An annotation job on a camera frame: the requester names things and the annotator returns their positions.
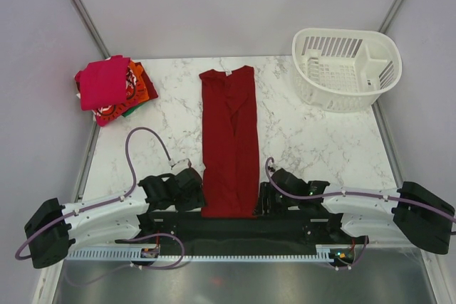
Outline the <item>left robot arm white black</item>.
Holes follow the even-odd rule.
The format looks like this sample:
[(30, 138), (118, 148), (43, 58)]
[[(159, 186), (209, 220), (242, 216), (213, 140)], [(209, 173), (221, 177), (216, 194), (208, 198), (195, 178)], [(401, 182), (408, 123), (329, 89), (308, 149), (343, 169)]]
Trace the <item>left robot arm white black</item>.
[(100, 243), (154, 243), (163, 232), (156, 214), (174, 208), (191, 211), (205, 206), (202, 178), (186, 167), (177, 173), (148, 176), (131, 193), (100, 201), (42, 203), (24, 227), (36, 269), (62, 261), (70, 252)]

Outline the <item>dark red t-shirt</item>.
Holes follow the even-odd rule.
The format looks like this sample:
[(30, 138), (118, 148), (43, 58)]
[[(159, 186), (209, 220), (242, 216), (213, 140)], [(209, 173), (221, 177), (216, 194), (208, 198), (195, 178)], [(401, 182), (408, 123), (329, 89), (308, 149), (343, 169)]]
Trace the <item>dark red t-shirt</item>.
[(206, 218), (252, 218), (259, 196), (254, 68), (209, 70), (202, 83), (202, 208)]

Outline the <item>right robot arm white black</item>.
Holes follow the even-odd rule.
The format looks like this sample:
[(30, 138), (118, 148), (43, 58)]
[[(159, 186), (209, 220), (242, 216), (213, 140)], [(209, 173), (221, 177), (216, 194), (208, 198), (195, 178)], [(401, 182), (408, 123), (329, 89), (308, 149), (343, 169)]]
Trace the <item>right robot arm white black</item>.
[(309, 243), (411, 243), (438, 255), (450, 250), (454, 207), (415, 182), (375, 190), (306, 182), (273, 167), (266, 175), (255, 215), (301, 220)]

